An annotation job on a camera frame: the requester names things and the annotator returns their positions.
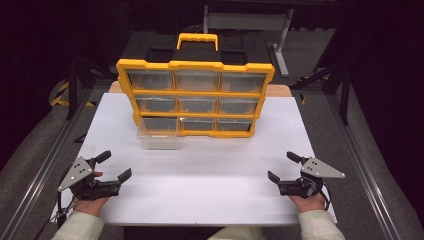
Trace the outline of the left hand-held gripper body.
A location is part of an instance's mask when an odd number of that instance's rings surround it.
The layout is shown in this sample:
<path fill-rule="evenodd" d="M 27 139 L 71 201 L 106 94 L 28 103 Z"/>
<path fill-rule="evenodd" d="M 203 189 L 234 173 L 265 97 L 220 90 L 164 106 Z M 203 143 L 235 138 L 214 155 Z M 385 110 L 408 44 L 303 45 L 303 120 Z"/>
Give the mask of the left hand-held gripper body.
<path fill-rule="evenodd" d="M 101 182 L 95 179 L 95 158 L 79 156 L 70 166 L 58 186 L 58 192 L 69 189 L 78 200 L 96 200 L 118 196 L 121 183 L 117 180 Z"/>

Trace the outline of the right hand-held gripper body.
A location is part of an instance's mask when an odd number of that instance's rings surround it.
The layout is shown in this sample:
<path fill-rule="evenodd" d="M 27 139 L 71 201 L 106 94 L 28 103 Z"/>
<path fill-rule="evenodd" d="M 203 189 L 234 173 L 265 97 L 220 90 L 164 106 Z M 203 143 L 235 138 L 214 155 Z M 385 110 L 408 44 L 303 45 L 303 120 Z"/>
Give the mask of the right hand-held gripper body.
<path fill-rule="evenodd" d="M 325 178 L 345 178 L 346 175 L 316 157 L 301 157 L 300 177 L 294 181 L 279 181 L 282 196 L 309 198 L 321 192 Z"/>

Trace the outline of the clear plastic drawer bin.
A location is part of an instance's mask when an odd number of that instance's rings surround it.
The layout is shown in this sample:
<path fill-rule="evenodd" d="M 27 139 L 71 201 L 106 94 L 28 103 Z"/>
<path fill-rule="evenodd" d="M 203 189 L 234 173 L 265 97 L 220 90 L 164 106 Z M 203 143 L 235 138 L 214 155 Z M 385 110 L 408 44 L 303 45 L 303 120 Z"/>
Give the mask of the clear plastic drawer bin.
<path fill-rule="evenodd" d="M 176 118 L 143 117 L 137 139 L 148 150 L 176 150 L 179 148 L 178 135 Z"/>

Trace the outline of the yellow black drawer organizer cabinet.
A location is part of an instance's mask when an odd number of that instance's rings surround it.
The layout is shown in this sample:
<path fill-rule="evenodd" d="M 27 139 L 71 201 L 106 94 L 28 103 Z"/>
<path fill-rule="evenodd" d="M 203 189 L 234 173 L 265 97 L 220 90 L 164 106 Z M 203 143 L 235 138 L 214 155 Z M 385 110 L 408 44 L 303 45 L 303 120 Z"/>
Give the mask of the yellow black drawer organizer cabinet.
<path fill-rule="evenodd" d="M 126 95 L 130 89 L 127 78 L 129 70 L 264 73 L 266 85 L 262 92 L 264 100 L 260 115 L 266 99 L 266 88 L 275 72 L 265 41 L 261 37 L 195 33 L 169 36 L 153 32 L 135 32 L 116 68 L 119 84 Z"/>

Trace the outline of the person's right hand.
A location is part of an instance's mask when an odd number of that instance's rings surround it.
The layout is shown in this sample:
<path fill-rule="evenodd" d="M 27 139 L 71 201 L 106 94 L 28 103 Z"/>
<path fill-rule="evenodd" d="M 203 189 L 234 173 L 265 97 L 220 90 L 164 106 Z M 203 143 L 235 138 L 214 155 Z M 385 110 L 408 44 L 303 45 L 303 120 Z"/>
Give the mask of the person's right hand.
<path fill-rule="evenodd" d="M 299 213 L 325 209 L 325 199 L 321 194 L 309 198 L 290 196 L 289 199 L 294 203 Z"/>

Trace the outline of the person's left hand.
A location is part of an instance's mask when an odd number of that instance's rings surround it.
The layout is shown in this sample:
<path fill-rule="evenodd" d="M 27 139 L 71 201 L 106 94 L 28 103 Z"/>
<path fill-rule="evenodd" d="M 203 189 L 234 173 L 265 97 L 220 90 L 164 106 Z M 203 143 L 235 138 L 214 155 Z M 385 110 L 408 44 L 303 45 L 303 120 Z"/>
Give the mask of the person's left hand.
<path fill-rule="evenodd" d="M 95 217 L 99 217 L 101 214 L 101 210 L 104 205 L 107 203 L 108 198 L 100 198 L 96 200 L 77 200 L 73 210 L 82 212 L 88 215 L 92 215 Z"/>

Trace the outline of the white table cover sheet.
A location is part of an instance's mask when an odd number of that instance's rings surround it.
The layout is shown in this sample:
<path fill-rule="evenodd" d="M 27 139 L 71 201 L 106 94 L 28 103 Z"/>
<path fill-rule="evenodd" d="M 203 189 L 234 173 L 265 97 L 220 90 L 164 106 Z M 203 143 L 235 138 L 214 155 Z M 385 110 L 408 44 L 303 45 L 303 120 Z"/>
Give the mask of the white table cover sheet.
<path fill-rule="evenodd" d="M 79 151 L 92 158 L 105 180 L 132 176 L 102 210 L 119 226 L 282 226 L 298 221 L 293 203 L 268 175 L 291 181 L 300 167 L 287 152 L 314 152 L 292 97 L 266 99 L 251 138 L 181 137 L 175 150 L 147 150 L 136 137 L 126 95 L 103 95 Z"/>

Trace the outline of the person's lap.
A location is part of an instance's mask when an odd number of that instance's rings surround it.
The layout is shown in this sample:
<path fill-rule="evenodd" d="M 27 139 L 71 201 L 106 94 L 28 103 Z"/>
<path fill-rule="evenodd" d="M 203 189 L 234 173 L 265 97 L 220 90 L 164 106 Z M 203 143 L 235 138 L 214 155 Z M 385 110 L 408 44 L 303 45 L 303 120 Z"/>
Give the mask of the person's lap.
<path fill-rule="evenodd" d="M 260 227 L 231 226 L 214 233 L 207 240 L 266 240 Z"/>

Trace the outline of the black metal stand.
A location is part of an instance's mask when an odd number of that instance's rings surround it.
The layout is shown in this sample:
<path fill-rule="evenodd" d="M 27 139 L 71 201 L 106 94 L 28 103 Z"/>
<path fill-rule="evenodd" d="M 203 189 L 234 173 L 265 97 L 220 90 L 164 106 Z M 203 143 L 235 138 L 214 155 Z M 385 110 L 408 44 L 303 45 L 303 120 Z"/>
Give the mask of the black metal stand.
<path fill-rule="evenodd" d="M 95 75 L 100 74 L 106 79 L 115 80 L 117 75 L 108 68 L 101 67 L 99 64 L 89 60 L 81 53 L 72 53 L 68 61 L 68 90 L 69 90 L 69 108 L 67 120 L 71 120 L 81 106 L 78 101 L 77 85 L 81 84 L 83 89 L 93 89 L 96 80 Z"/>
<path fill-rule="evenodd" d="M 350 72 L 346 61 L 333 64 L 323 70 L 320 70 L 309 77 L 300 77 L 295 84 L 290 85 L 290 90 L 301 90 L 304 87 L 328 77 L 322 91 L 325 95 L 334 95 L 338 88 L 341 88 L 341 97 L 339 104 L 339 116 L 344 125 L 348 124 L 347 111 L 350 94 Z"/>

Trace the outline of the yellow black hazard tape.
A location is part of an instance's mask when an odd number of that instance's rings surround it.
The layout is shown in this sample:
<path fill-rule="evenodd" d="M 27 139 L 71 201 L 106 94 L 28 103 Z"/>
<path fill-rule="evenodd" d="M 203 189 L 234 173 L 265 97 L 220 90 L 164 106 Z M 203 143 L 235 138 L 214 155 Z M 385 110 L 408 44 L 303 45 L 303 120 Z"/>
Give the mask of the yellow black hazard tape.
<path fill-rule="evenodd" d="M 50 100 L 51 106 L 70 106 L 70 84 L 67 80 L 59 83 L 56 92 Z"/>

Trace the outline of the grid of clear drawers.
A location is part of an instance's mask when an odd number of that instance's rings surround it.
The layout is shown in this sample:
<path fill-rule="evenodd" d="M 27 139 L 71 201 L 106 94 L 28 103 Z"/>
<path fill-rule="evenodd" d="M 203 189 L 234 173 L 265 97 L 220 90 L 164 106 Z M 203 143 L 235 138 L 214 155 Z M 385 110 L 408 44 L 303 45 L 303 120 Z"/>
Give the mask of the grid of clear drawers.
<path fill-rule="evenodd" d="M 248 137 L 266 85 L 264 73 L 129 70 L 127 96 L 139 127 L 143 117 L 176 118 L 179 135 Z"/>

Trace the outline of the grey metal stand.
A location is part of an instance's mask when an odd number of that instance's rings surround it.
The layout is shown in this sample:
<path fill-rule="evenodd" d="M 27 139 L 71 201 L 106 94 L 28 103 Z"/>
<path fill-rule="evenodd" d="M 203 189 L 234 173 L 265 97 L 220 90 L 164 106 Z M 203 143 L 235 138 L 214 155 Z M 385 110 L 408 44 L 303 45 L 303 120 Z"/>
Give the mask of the grey metal stand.
<path fill-rule="evenodd" d="M 279 40 L 272 45 L 277 66 L 282 77 L 288 77 L 288 68 L 282 49 L 289 31 L 294 10 L 284 14 L 215 13 L 204 6 L 202 29 L 207 34 L 211 29 L 278 31 Z"/>

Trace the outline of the aluminium floor rail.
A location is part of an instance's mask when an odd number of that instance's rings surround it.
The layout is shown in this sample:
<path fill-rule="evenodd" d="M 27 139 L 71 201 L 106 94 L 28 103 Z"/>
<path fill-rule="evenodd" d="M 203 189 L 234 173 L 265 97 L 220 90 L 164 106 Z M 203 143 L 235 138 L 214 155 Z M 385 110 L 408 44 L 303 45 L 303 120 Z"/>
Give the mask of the aluminium floor rail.
<path fill-rule="evenodd" d="M 56 165 L 58 155 L 61 153 L 64 143 L 77 121 L 82 109 L 92 94 L 91 89 L 81 91 L 81 95 L 76 99 L 75 109 L 72 117 L 66 120 L 60 128 L 58 136 L 51 145 L 47 156 L 42 161 L 37 174 L 31 181 L 25 192 L 20 204 L 15 211 L 13 217 L 9 220 L 5 231 L 0 235 L 0 240 L 15 240 L 18 232 L 21 230 L 23 223 L 34 207 L 39 195 L 41 194 L 54 166 Z"/>
<path fill-rule="evenodd" d="M 367 198 L 371 204 L 371 207 L 386 240 L 403 240 L 389 213 L 389 209 L 382 195 L 382 192 L 377 185 L 375 178 L 372 176 L 370 169 L 364 162 L 364 158 L 361 155 L 356 139 L 354 138 L 350 127 L 344 124 L 340 116 L 337 99 L 332 95 L 326 95 L 326 100 L 333 116 L 336 118 L 343 138 L 346 141 L 353 156 L 354 168 L 358 174 L 362 186 L 364 187 Z"/>

